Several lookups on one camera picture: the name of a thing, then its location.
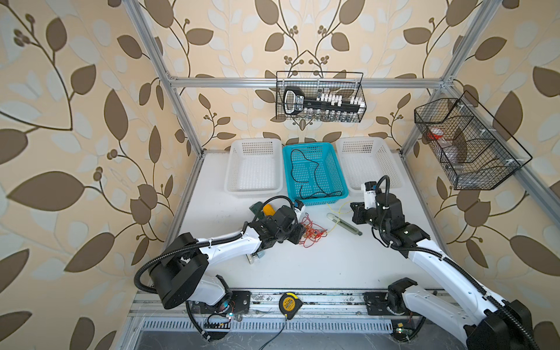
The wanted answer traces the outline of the aluminium frame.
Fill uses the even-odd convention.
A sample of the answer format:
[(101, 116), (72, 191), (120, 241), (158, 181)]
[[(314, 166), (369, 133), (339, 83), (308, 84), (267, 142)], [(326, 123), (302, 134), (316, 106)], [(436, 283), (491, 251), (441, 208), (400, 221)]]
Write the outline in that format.
[(365, 137), (443, 245), (559, 348), (558, 1), (127, 1), (188, 150)]

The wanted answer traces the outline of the left white plastic basket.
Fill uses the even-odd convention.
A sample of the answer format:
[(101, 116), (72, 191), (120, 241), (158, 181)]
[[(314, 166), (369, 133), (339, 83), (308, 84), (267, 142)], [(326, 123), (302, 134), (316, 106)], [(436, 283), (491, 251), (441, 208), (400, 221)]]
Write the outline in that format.
[(284, 187), (282, 143), (278, 139), (241, 139), (230, 147), (224, 191), (237, 196), (280, 193)]

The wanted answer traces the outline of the yellow tape measure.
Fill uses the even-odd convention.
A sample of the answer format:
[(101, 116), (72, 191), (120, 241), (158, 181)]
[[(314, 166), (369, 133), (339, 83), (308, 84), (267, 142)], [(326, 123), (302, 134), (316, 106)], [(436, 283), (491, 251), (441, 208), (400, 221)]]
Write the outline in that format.
[(279, 310), (287, 319), (291, 320), (303, 306), (303, 301), (295, 293), (284, 293), (279, 299)]

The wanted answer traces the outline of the grey blue stapler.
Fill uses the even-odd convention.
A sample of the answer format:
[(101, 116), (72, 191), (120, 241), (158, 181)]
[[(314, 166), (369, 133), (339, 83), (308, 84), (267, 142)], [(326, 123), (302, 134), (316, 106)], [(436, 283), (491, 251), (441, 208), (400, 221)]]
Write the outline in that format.
[(252, 265), (256, 262), (259, 262), (264, 257), (264, 255), (265, 255), (264, 251), (259, 251), (259, 252), (252, 253), (250, 255), (246, 255), (246, 258), (248, 260), (248, 263)]

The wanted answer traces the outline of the teal plastic basket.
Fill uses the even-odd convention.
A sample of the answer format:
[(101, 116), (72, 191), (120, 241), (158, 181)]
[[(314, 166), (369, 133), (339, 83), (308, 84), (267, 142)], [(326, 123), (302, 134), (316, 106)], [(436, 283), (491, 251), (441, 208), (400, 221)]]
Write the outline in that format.
[(287, 145), (282, 150), (288, 197), (307, 206), (334, 204), (349, 190), (330, 143)]

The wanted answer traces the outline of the red item in basket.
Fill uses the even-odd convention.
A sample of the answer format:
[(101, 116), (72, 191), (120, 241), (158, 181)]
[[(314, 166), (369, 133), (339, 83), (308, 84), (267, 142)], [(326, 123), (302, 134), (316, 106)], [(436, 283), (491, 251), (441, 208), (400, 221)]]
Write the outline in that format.
[(440, 128), (436, 128), (436, 127), (431, 127), (428, 128), (427, 130), (427, 139), (429, 141), (437, 141), (441, 138), (444, 137), (445, 131), (440, 129)]

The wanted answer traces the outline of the green utility knife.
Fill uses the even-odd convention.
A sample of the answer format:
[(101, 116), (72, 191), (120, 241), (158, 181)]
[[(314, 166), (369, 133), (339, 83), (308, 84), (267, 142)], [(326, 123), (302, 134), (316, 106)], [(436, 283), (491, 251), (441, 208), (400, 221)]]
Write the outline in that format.
[(349, 224), (347, 221), (342, 220), (339, 216), (333, 213), (328, 213), (327, 218), (335, 224), (335, 227), (341, 227), (342, 229), (354, 234), (355, 236), (361, 236), (363, 234), (361, 230)]

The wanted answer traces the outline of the right white plastic basket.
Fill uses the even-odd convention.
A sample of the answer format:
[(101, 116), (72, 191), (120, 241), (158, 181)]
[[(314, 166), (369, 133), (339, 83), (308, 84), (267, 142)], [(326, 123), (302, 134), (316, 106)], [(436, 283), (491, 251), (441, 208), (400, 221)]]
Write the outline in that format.
[(405, 181), (387, 143), (377, 137), (349, 137), (335, 142), (335, 149), (351, 196), (361, 193), (366, 182), (390, 179), (390, 188), (402, 188)]

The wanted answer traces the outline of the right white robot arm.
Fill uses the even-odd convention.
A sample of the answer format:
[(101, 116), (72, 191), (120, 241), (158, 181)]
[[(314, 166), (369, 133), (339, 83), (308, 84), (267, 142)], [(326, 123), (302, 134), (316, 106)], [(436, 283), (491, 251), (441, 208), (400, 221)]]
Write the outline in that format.
[(507, 301), (452, 260), (419, 226), (408, 223), (391, 193), (367, 191), (350, 204), (353, 223), (369, 225), (382, 245), (427, 272), (454, 299), (449, 303), (410, 278), (387, 288), (386, 310), (417, 313), (458, 339), (468, 349), (538, 349), (532, 315), (520, 301)]

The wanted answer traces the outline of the green pipe wrench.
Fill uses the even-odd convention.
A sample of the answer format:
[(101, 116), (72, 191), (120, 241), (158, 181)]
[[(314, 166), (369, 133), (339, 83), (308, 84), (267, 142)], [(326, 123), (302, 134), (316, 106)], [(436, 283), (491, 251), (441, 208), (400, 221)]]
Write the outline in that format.
[(262, 209), (263, 208), (263, 203), (261, 201), (258, 201), (255, 204), (252, 204), (251, 207), (249, 207), (249, 210), (254, 214), (254, 215), (260, 215), (262, 213)]

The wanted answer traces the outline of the white plastic basket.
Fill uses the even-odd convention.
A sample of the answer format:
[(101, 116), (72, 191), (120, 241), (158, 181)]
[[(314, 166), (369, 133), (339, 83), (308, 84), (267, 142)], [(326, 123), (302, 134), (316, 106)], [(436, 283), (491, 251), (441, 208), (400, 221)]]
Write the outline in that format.
[(402, 188), (405, 181), (387, 143), (377, 137), (349, 137), (335, 142), (335, 149), (351, 196), (361, 193), (366, 182), (390, 179), (390, 188)]
[(284, 187), (282, 143), (278, 139), (241, 139), (230, 147), (224, 191), (237, 196), (280, 193)]

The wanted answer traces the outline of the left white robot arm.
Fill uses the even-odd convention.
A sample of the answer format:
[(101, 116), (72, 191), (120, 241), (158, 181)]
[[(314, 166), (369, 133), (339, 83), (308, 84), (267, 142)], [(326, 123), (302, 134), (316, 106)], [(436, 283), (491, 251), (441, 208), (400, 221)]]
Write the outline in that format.
[(277, 243), (299, 244), (306, 229), (300, 222), (305, 205), (297, 200), (282, 206), (272, 216), (254, 218), (241, 230), (217, 238), (195, 239), (179, 235), (163, 254), (146, 262), (135, 274), (135, 287), (156, 294), (165, 309), (188, 301), (205, 303), (212, 309), (227, 309), (233, 297), (225, 279), (206, 274), (208, 267), (233, 258), (255, 255)]

